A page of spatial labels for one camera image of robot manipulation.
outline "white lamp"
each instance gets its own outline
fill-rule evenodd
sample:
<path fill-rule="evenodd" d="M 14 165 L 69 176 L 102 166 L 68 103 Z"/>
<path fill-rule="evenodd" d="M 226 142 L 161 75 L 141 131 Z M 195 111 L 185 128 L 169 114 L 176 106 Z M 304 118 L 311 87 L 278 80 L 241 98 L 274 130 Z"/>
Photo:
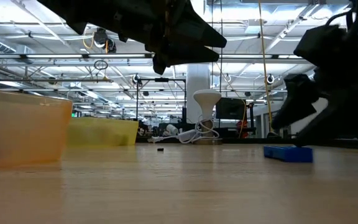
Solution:
<path fill-rule="evenodd" d="M 216 90 L 198 90 L 193 97 L 203 111 L 203 120 L 209 120 L 212 119 L 212 111 L 215 104 L 222 98 L 222 94 Z"/>

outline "blue block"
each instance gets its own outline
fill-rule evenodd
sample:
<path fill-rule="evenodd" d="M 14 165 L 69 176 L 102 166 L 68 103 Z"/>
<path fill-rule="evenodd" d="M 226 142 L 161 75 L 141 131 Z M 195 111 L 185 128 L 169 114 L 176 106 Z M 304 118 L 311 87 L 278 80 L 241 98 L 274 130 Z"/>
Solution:
<path fill-rule="evenodd" d="M 313 150 L 308 147 L 264 146 L 264 154 L 266 158 L 284 162 L 313 162 Z"/>

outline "wooden table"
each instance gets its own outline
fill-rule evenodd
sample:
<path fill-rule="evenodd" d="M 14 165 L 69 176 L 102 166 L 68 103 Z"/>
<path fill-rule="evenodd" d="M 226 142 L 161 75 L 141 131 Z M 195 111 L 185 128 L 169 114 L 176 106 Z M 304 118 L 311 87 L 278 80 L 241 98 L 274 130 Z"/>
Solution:
<path fill-rule="evenodd" d="M 358 150 L 314 158 L 265 159 L 260 145 L 71 149 L 0 170 L 0 223 L 358 223 Z"/>

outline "orange plastic bin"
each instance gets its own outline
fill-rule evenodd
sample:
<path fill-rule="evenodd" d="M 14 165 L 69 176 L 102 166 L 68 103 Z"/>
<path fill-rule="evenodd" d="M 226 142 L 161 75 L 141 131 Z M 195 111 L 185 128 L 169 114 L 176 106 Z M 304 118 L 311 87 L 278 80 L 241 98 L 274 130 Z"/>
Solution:
<path fill-rule="evenodd" d="M 72 102 L 0 91 L 0 167 L 59 160 Z"/>

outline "ceiling light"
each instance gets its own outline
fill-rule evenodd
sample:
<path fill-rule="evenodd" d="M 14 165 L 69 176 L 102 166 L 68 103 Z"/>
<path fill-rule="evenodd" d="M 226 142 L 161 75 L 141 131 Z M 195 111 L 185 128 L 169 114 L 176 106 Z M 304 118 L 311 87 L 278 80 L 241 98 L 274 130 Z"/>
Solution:
<path fill-rule="evenodd" d="M 98 99 L 99 97 L 97 96 L 96 93 L 92 92 L 92 91 L 87 91 L 86 94 L 94 99 Z"/>
<path fill-rule="evenodd" d="M 176 100 L 176 99 L 139 99 L 139 101 L 184 101 L 184 100 Z"/>
<path fill-rule="evenodd" d="M 222 122 L 236 122 L 235 119 L 221 119 Z"/>
<path fill-rule="evenodd" d="M 168 112 L 167 114 L 181 114 L 181 112 Z"/>
<path fill-rule="evenodd" d="M 31 92 L 32 94 L 34 94 L 34 95 L 37 95 L 37 96 L 43 96 L 42 94 L 39 94 L 39 93 L 36 93 L 36 92 Z"/>
<path fill-rule="evenodd" d="M 51 98 L 54 98 L 54 99 L 59 99 L 59 100 L 68 100 L 66 98 L 63 98 L 63 97 L 58 97 L 58 96 L 50 96 Z"/>
<path fill-rule="evenodd" d="M 56 54 L 56 55 L 42 55 L 42 54 L 39 54 L 39 55 L 26 55 L 27 58 L 82 58 L 82 55 L 78 55 L 78 54 L 67 54 L 67 55 L 64 55 L 64 54 Z"/>
<path fill-rule="evenodd" d="M 21 85 L 16 83 L 16 82 L 0 81 L 0 84 L 7 85 L 7 86 L 12 86 L 12 87 L 21 87 Z"/>
<path fill-rule="evenodd" d="M 120 107 L 117 103 L 111 103 L 110 106 L 112 106 L 113 108 L 119 108 Z"/>
<path fill-rule="evenodd" d="M 16 54 L 3 54 L 3 55 L 0 55 L 0 58 L 20 58 L 20 55 L 16 55 Z"/>
<path fill-rule="evenodd" d="M 144 54 L 90 54 L 89 58 L 145 58 Z"/>
<path fill-rule="evenodd" d="M 226 54 L 222 58 L 249 58 L 249 59 L 258 59 L 263 58 L 263 55 L 238 55 L 238 54 Z M 272 55 L 265 55 L 265 58 L 272 58 Z"/>
<path fill-rule="evenodd" d="M 177 110 L 177 109 L 176 108 L 154 108 L 152 110 L 169 111 L 169 110 Z"/>
<path fill-rule="evenodd" d="M 81 51 L 85 51 L 87 54 L 89 54 L 90 52 L 87 51 L 86 49 L 80 49 Z"/>
<path fill-rule="evenodd" d="M 301 59 L 301 57 L 296 56 L 296 55 L 279 55 L 278 56 L 279 59 Z"/>

